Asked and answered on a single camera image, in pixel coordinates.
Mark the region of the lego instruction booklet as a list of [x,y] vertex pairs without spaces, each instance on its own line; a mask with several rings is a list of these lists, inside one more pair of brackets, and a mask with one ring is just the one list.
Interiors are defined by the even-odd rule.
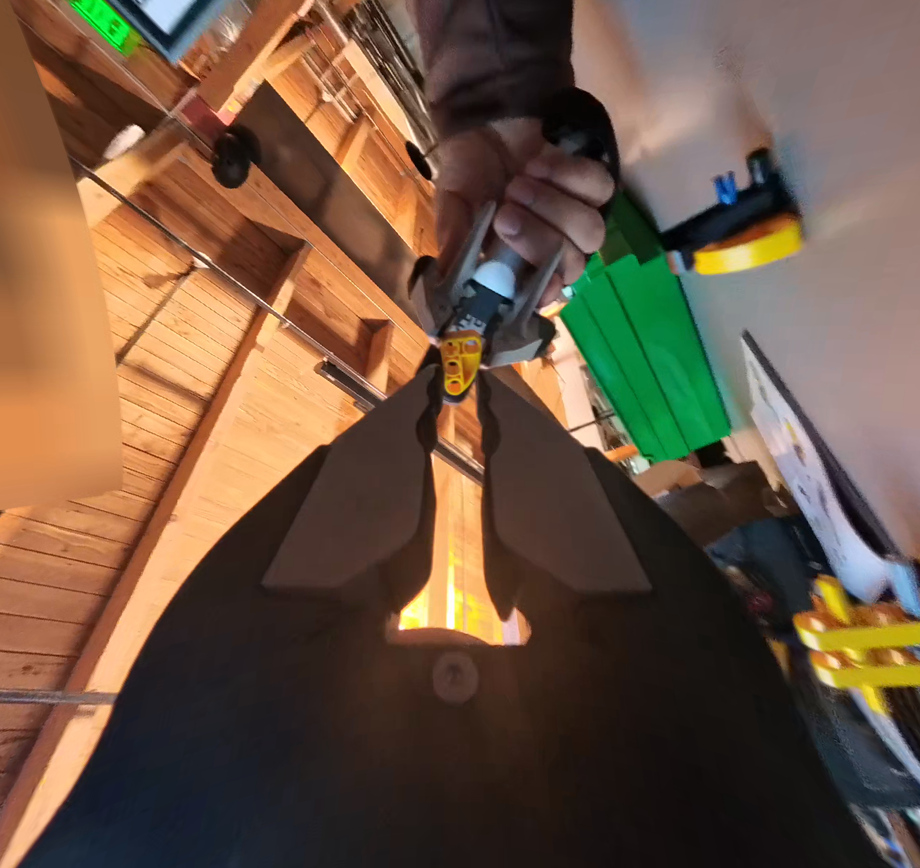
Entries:
[[892,598],[918,618],[918,562],[900,552],[753,335],[741,342],[753,424],[834,575],[855,598]]

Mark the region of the metal ceiling rod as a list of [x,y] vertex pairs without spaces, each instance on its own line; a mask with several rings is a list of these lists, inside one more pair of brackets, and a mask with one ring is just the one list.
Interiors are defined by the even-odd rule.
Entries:
[[[385,388],[381,389],[372,384],[370,379],[363,375],[363,373],[360,373],[357,369],[348,365],[336,352],[323,345],[315,336],[307,333],[305,329],[293,322],[284,312],[270,306],[267,300],[259,297],[258,294],[225,270],[224,267],[216,264],[213,258],[195,249],[189,242],[182,239],[173,230],[167,228],[162,221],[154,217],[143,207],[132,203],[128,196],[116,190],[112,184],[99,177],[96,172],[74,155],[70,153],[65,154],[71,165],[75,167],[81,177],[86,178],[95,188],[109,195],[116,203],[127,207],[136,216],[142,218],[147,224],[164,236],[167,241],[177,244],[182,251],[190,255],[193,266],[197,264],[210,272],[213,276],[224,280],[224,282],[236,289],[236,292],[249,300],[253,305],[261,310],[265,310],[273,318],[279,320],[283,330],[289,331],[294,336],[298,337],[306,346],[314,350],[316,354],[321,355],[323,357],[323,366],[326,367],[326,365],[328,365],[327,368],[334,368],[335,372],[330,374],[325,370],[317,371],[319,375],[333,383],[337,388],[348,395],[353,402],[357,402],[359,408],[365,412],[369,412],[388,397]],[[352,287],[355,287],[358,292],[369,301],[370,305],[374,306],[374,308],[381,313],[379,320],[385,321],[390,329],[399,329],[406,337],[414,336],[417,332],[420,333],[420,329],[409,321],[404,310],[398,309],[395,304],[391,303],[394,310],[387,311],[384,306],[381,306],[375,301],[371,293],[381,291],[377,289],[374,284],[371,284],[369,279],[364,276],[361,271],[358,271],[358,280],[354,280],[351,276],[348,276],[343,269],[336,269]],[[371,292],[364,289],[368,284],[370,284],[370,287],[374,287]],[[434,448],[434,455],[443,460],[450,468],[461,473],[468,480],[479,486],[484,484],[485,471],[483,465],[443,437],[439,437]]]

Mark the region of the yellow lego assembly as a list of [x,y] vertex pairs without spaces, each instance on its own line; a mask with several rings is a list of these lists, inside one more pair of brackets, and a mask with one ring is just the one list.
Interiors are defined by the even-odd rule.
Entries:
[[819,683],[854,692],[870,712],[891,718],[892,692],[918,690],[919,621],[898,603],[857,602],[837,578],[820,575],[811,607],[792,625]]

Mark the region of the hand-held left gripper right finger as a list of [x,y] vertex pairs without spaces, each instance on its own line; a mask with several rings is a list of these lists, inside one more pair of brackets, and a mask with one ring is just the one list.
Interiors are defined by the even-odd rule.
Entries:
[[534,621],[569,597],[650,595],[588,451],[514,370],[479,379],[477,414],[484,575],[500,619],[518,610]]

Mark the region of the yellow lego piece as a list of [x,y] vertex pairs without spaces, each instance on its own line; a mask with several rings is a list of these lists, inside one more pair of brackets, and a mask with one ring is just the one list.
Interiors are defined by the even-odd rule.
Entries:
[[480,368],[483,340],[474,331],[447,333],[440,343],[443,368],[443,401],[459,405],[466,400]]

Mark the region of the green exit sign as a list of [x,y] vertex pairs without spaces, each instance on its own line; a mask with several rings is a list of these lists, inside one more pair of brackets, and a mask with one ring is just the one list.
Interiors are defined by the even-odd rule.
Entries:
[[106,0],[68,0],[73,11],[122,57],[131,57],[141,35]]

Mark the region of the person's right hand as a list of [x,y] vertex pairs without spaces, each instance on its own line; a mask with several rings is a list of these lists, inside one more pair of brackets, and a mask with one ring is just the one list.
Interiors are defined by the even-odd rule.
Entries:
[[559,255],[541,306],[574,284],[603,244],[601,207],[615,182],[601,163],[553,147],[538,119],[505,118],[440,147],[435,183],[438,264],[447,272],[480,210],[495,203],[492,234],[535,268]]

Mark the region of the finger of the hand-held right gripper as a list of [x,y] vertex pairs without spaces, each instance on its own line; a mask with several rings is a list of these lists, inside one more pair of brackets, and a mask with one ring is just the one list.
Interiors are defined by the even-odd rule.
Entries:
[[562,250],[535,268],[512,249],[497,249],[490,264],[512,271],[514,291],[509,310],[492,333],[488,368],[526,363],[540,356],[551,340],[546,337],[549,321],[538,312],[546,287],[557,275]]
[[484,263],[484,248],[497,208],[494,201],[480,207],[447,269],[431,257],[420,258],[413,268],[408,284],[410,303],[431,343],[439,343],[448,331],[459,327],[468,301],[476,295],[474,276]]

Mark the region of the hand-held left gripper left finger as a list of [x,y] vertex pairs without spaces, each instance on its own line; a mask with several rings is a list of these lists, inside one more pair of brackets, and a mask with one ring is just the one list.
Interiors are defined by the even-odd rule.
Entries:
[[329,446],[315,482],[262,578],[276,593],[356,599],[404,609],[431,576],[442,372],[419,369]]

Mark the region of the black pouch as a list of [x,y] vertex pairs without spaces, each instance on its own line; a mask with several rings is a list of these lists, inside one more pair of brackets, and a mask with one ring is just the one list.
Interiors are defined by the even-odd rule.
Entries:
[[811,609],[815,578],[831,574],[825,552],[800,514],[737,527],[705,552],[753,618],[773,632],[789,632],[794,615]]

